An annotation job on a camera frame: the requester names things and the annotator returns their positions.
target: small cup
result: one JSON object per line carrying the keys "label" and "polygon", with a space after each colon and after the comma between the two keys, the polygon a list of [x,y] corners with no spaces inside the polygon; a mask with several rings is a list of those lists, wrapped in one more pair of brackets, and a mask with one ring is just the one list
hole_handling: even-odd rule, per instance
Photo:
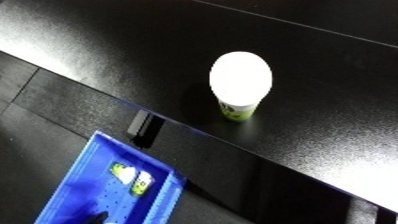
{"label": "small cup", "polygon": [[210,87],[224,116],[233,121],[249,119],[272,86],[272,72],[259,56],[231,52],[216,60],[210,71]]}

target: white lid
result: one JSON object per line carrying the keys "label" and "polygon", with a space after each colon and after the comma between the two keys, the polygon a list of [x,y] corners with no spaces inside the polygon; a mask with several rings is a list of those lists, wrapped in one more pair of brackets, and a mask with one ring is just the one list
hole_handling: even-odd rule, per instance
{"label": "white lid", "polygon": [[259,56],[249,52],[222,55],[210,71],[210,87],[217,98],[235,106],[257,104],[272,86],[272,72]]}

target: green label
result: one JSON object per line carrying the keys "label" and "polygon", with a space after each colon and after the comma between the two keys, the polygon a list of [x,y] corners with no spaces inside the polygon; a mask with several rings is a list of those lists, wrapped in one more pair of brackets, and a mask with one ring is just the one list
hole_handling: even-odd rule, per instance
{"label": "green label", "polygon": [[222,113],[224,114],[224,116],[230,120],[233,121],[245,121],[248,118],[250,118],[254,112],[254,110],[256,110],[256,108],[251,108],[249,110],[243,110],[243,111],[238,111],[235,110],[234,108],[221,103],[220,102],[220,108]]}

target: glossy black countertop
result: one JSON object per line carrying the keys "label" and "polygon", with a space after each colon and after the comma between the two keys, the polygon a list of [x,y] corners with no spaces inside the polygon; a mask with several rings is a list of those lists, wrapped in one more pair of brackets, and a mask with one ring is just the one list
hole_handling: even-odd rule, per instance
{"label": "glossy black countertop", "polygon": [[[199,2],[5,0],[0,50],[398,211],[393,45]],[[241,124],[208,87],[236,50],[274,75]]]}

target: blue plastic bin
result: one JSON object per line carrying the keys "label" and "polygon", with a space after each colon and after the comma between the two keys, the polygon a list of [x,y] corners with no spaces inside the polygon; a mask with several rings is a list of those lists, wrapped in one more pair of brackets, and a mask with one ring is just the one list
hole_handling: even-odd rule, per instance
{"label": "blue plastic bin", "polygon": [[[146,171],[155,179],[142,196],[130,193],[109,171],[114,162]],[[107,211],[104,223],[166,223],[186,178],[167,165],[96,132],[57,188],[35,223],[87,223]]]}

